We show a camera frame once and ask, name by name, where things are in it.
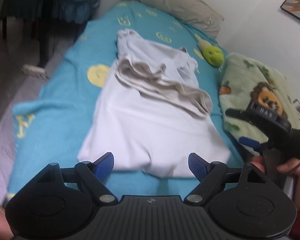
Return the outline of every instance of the bed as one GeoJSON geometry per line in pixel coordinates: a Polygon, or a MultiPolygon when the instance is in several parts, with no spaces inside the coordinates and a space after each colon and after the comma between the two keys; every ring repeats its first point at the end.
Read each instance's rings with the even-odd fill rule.
{"type": "MultiPolygon", "coordinates": [[[[232,153],[228,166],[243,165],[235,145],[223,131],[218,102],[220,71],[204,60],[197,48],[195,34],[211,44],[216,41],[155,8],[137,1],[121,1],[102,18],[88,22],[84,33],[66,52],[50,81],[40,90],[37,100],[13,107],[15,160],[7,190],[10,196],[48,163],[57,162],[61,168],[77,163],[76,157],[92,124],[95,101],[107,68],[116,59],[116,33],[125,28],[136,30],[148,40],[174,48],[186,47],[198,62],[195,74],[199,86],[212,99],[211,119],[232,153]]],[[[13,161],[13,153],[8,154],[13,161]]],[[[0,172],[7,177],[6,171],[0,172]]],[[[197,184],[197,179],[159,179],[141,171],[113,172],[105,181],[118,198],[122,195],[180,195],[184,198],[197,184]]]]}

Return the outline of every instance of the white garment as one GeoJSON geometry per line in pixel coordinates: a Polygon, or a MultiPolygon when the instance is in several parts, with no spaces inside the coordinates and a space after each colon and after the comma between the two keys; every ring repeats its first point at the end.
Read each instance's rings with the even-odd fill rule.
{"type": "Polygon", "coordinates": [[[114,170],[158,177],[193,177],[191,152],[208,162],[227,162],[230,152],[209,117],[211,99],[198,89],[197,62],[133,30],[119,31],[117,45],[119,59],[97,100],[78,160],[94,162],[112,152],[114,170]]]}

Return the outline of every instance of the chair leg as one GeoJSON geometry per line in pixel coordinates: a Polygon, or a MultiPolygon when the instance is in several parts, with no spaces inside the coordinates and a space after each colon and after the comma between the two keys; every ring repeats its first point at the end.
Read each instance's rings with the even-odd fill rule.
{"type": "Polygon", "coordinates": [[[2,18],[2,38],[7,39],[7,18],[2,18]]]}
{"type": "Polygon", "coordinates": [[[37,22],[34,21],[34,22],[32,22],[32,25],[31,25],[31,39],[35,38],[36,31],[37,31],[37,22]]]}

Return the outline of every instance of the green plush toy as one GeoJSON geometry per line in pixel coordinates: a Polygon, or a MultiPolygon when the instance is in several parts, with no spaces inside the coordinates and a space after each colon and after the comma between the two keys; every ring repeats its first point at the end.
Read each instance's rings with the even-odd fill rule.
{"type": "Polygon", "coordinates": [[[217,45],[212,46],[208,41],[201,39],[198,35],[196,35],[196,38],[199,41],[197,46],[205,60],[213,67],[221,67],[225,59],[222,50],[217,45]]]}

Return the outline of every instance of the folded clothing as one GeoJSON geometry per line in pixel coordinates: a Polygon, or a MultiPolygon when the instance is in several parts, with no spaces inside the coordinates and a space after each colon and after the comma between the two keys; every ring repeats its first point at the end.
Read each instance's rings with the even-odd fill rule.
{"type": "MultiPolygon", "coordinates": [[[[228,108],[245,110],[251,100],[275,111],[287,119],[292,128],[299,129],[299,114],[291,100],[286,77],[255,59],[230,53],[225,60],[219,90],[224,129],[237,140],[247,137],[264,143],[268,137],[257,127],[225,115],[228,108]]],[[[256,154],[252,148],[246,148],[256,154]]]]}
{"type": "Polygon", "coordinates": [[[134,30],[120,30],[117,46],[78,160],[112,152],[114,170],[158,177],[193,177],[191,152],[226,163],[230,151],[210,119],[209,95],[198,88],[197,62],[134,30]]]}

